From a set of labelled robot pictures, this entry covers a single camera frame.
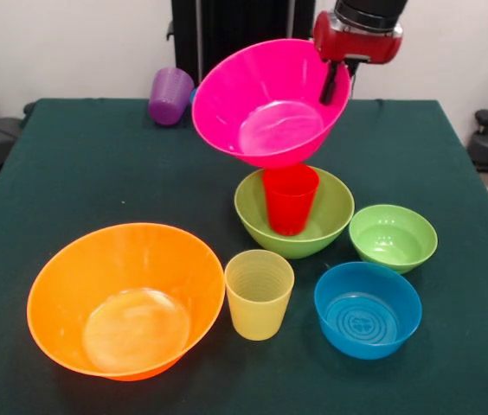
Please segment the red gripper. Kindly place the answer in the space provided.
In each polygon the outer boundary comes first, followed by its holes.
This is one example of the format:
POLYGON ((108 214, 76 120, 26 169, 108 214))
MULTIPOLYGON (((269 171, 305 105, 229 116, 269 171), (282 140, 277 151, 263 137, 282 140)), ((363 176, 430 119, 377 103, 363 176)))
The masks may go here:
POLYGON ((320 59, 329 61, 319 96, 322 105, 329 105, 336 91, 339 62, 346 61, 350 80, 354 83, 360 62, 381 65, 396 57, 401 47, 403 28, 397 23, 387 32, 369 32, 349 25, 334 12, 322 11, 316 18, 312 33, 320 59))

